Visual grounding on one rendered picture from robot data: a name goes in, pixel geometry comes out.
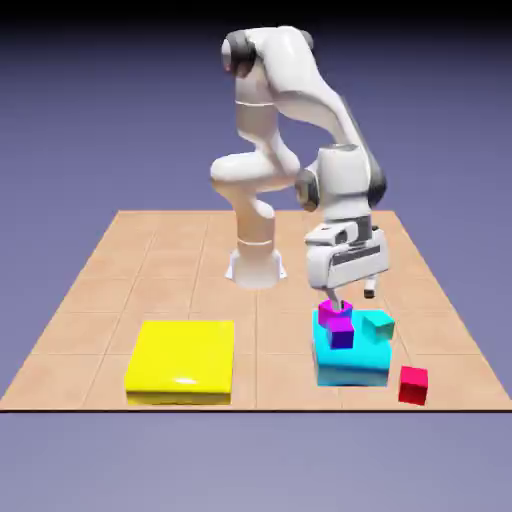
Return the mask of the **small red cube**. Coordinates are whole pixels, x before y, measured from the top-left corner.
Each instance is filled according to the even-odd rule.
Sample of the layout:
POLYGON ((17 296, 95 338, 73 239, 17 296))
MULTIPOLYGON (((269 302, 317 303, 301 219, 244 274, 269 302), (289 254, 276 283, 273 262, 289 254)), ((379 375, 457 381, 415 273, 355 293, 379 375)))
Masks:
POLYGON ((398 401, 423 406, 428 393, 428 371, 425 368, 402 366, 399 376, 398 401))

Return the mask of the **small teal cube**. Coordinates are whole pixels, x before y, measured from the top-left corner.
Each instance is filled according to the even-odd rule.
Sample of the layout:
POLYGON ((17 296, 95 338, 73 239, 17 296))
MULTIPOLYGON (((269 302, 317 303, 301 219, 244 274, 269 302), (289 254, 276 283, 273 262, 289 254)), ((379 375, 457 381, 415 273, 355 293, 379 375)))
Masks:
POLYGON ((365 311, 361 329, 364 336, 374 343, 390 341, 394 335, 395 320, 383 310, 365 311))

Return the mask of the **large yellow box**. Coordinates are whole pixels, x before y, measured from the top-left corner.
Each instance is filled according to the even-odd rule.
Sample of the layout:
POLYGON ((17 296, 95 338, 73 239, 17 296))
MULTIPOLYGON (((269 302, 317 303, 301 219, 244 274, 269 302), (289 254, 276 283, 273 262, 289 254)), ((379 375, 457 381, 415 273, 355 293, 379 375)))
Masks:
POLYGON ((145 321, 124 377, 131 405, 227 405, 232 321, 145 321))

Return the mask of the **small purple cube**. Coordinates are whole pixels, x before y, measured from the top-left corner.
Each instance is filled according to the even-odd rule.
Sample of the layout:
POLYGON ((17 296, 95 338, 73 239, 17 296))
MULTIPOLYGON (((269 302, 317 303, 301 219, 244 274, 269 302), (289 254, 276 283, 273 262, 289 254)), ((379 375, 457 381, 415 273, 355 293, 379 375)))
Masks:
POLYGON ((351 349, 354 333, 350 316, 333 317, 327 322, 328 341, 332 350, 351 349))

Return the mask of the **large cyan box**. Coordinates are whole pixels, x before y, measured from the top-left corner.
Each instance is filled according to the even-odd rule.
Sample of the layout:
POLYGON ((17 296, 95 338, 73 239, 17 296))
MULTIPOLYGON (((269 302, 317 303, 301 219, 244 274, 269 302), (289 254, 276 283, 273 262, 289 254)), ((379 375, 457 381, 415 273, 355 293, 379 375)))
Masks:
POLYGON ((352 325, 354 343, 351 349, 332 350, 327 329, 318 323, 318 312, 312 312, 313 357, 319 386, 375 386, 388 382, 392 349, 390 341, 374 343, 362 333, 362 314, 354 310, 352 325))

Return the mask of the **small magenta cube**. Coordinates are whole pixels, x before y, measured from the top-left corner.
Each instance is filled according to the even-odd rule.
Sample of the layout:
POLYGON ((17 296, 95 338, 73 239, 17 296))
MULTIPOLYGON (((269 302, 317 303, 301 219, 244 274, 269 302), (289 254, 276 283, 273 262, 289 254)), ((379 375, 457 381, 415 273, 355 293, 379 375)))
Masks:
POLYGON ((342 300, 340 302, 340 308, 335 310, 329 299, 324 300, 318 305, 318 323, 326 327, 327 323, 334 318, 351 317, 352 315, 352 304, 348 301, 342 300))

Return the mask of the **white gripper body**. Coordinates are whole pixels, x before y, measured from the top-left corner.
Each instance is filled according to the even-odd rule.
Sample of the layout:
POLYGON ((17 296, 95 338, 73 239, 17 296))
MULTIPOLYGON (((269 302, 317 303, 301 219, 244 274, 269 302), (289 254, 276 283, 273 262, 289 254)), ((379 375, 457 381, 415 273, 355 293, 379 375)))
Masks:
POLYGON ((334 243, 334 229, 315 229, 306 235, 306 263, 313 289, 337 289, 369 279, 389 269, 389 248, 385 233, 378 228, 359 245, 334 243))

